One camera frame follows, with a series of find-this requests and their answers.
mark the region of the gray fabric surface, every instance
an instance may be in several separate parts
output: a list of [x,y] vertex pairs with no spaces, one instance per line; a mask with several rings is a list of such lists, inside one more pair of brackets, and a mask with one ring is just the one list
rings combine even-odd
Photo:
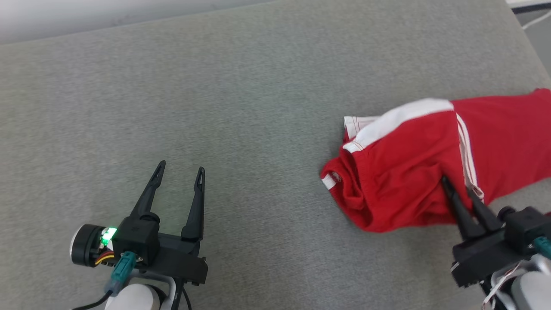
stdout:
[[[502,0],[277,1],[0,46],[1,308],[99,298],[110,269],[72,265],[71,236],[117,225],[166,159],[162,232],[206,169],[194,309],[464,309],[455,227],[362,232],[319,171],[344,115],[549,86]],[[497,205],[549,209],[549,185]]]

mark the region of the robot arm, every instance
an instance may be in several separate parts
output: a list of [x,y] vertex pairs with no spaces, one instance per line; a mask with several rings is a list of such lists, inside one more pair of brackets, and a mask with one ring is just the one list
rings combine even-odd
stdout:
[[475,221],[446,177],[442,185],[463,239],[453,247],[451,274],[457,285],[480,285],[487,295],[483,309],[548,309],[551,218],[532,207],[518,212],[504,207],[496,217],[467,189]]
[[[161,184],[165,165],[165,161],[159,163],[134,209],[118,227],[85,224],[71,242],[71,260],[74,264],[92,268],[98,265],[115,266],[105,288],[106,295],[100,300],[101,303],[107,301],[108,310],[177,310],[182,293],[191,310],[183,285],[187,282],[204,284],[207,278],[206,259],[198,257],[203,239],[204,169],[200,167],[197,173],[187,223],[180,236],[173,236],[159,233],[160,218],[151,212],[155,190]],[[127,257],[132,257],[132,264],[122,266]],[[129,280],[135,277],[168,283],[169,294],[154,286],[128,285]],[[76,309],[89,309],[89,306]]]

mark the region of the red clothing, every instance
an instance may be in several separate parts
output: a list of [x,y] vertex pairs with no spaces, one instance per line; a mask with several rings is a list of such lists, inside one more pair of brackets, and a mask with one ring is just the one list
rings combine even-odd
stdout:
[[452,223],[440,179],[464,204],[465,185],[489,204],[551,177],[551,92],[423,99],[380,117],[345,117],[340,156],[321,178],[360,228],[386,232]]

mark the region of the yellow wire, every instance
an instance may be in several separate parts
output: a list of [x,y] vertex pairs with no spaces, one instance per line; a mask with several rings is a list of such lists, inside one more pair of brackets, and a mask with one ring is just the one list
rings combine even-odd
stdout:
[[104,260],[106,260],[106,259],[110,259],[110,258],[115,258],[115,256],[114,256],[114,255],[107,255],[107,256],[105,256],[105,257],[102,257],[100,260],[98,260],[98,261],[96,262],[96,265],[99,265],[102,261],[104,261]]

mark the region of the white stripe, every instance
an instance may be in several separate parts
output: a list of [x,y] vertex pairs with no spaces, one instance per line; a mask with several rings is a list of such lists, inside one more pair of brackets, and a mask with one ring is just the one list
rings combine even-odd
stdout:
[[350,153],[361,151],[408,120],[452,110],[453,105],[448,100],[443,99],[427,98],[404,104],[384,113],[374,122],[365,126],[358,132],[356,138],[346,143],[343,148]]
[[460,138],[461,160],[463,161],[463,172],[465,174],[465,184],[471,188],[474,193],[484,202],[484,192],[478,187],[477,171],[474,167],[473,152],[471,150],[471,138],[467,130],[467,125],[457,115],[457,131]]
[[321,179],[321,181],[323,182],[325,187],[327,187],[327,189],[332,189],[333,186],[337,185],[335,180],[333,180],[333,178],[331,178],[331,176],[329,174],[326,174],[325,177],[323,177],[323,179]]
[[348,134],[348,138],[354,138],[358,134],[359,130],[371,124],[378,118],[380,118],[380,116],[345,116],[344,129]]

